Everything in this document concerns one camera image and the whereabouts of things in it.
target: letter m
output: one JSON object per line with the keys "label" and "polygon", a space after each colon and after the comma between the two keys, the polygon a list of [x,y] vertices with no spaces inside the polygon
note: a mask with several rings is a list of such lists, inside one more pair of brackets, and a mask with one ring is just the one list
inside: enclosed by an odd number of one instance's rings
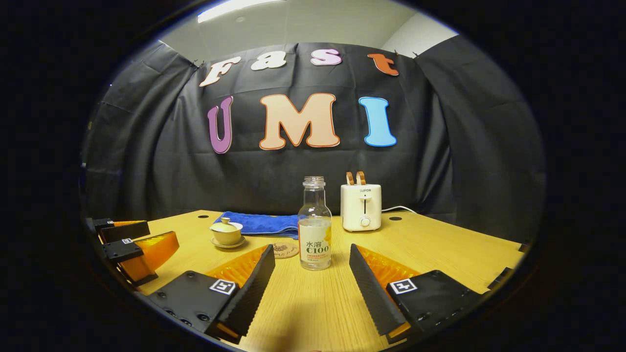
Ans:
{"label": "letter m", "polygon": [[332,124],[332,102],[335,96],[328,93],[312,94],[298,112],[286,95],[276,94],[261,98],[267,108],[265,138],[259,147],[265,150],[280,149],[287,143],[280,137],[280,127],[287,134],[291,144],[300,145],[304,132],[311,125],[307,144],[312,147],[334,147],[339,144]]}

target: power cord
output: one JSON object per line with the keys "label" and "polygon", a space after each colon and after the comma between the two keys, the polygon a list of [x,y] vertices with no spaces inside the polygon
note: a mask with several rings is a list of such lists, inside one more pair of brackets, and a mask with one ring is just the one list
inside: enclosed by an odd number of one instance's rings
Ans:
{"label": "power cord", "polygon": [[407,207],[403,207],[402,205],[397,205],[397,206],[395,206],[395,207],[391,207],[391,208],[383,209],[383,210],[381,210],[381,212],[386,212],[387,210],[392,210],[392,209],[397,209],[397,208],[402,208],[402,209],[408,210],[408,211],[410,211],[410,212],[412,212],[412,213],[414,213],[414,214],[417,214],[417,213],[416,213],[416,212],[414,212],[413,210],[411,210],[411,209],[409,209],[409,208],[407,208]]}

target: table surface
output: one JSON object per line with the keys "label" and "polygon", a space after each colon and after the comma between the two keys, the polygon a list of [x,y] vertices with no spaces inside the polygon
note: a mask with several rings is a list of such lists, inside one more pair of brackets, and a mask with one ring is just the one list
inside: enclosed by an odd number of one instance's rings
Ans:
{"label": "table surface", "polygon": [[[175,231],[180,248],[156,270],[158,279],[139,290],[149,295],[187,270],[205,273],[266,244],[297,244],[288,237],[245,236],[245,243],[238,248],[215,247],[209,227],[221,214],[198,210],[150,221],[152,235]],[[487,286],[502,270],[515,268],[523,255],[519,243],[407,211],[383,213],[381,228],[369,232],[345,231],[336,216],[332,219],[331,266],[308,271],[300,267],[299,255],[276,259],[248,335],[233,346],[276,352],[380,351],[389,347],[385,336],[378,335],[350,270],[352,243],[418,272],[438,269],[477,293],[488,291]]]}

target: coaster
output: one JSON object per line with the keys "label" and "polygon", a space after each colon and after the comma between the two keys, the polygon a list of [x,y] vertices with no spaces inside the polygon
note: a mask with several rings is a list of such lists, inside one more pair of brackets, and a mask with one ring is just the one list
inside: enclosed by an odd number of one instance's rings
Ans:
{"label": "coaster", "polygon": [[244,244],[244,242],[245,242],[245,237],[244,236],[241,237],[241,241],[239,241],[239,242],[237,242],[235,244],[221,244],[221,243],[217,242],[215,237],[211,238],[211,243],[215,244],[215,246],[219,247],[219,248],[235,248],[235,247],[241,246],[242,244]]}
{"label": "coaster", "polygon": [[293,243],[276,242],[274,244],[274,257],[276,259],[291,258],[298,252],[298,246]]}

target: toaster knob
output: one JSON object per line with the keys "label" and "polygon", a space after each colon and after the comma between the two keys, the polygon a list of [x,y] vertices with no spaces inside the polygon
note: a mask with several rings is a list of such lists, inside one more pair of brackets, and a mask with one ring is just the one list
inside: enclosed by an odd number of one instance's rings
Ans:
{"label": "toaster knob", "polygon": [[367,227],[367,226],[369,226],[369,223],[370,223],[370,220],[369,220],[368,217],[366,217],[366,216],[361,217],[361,226]]}

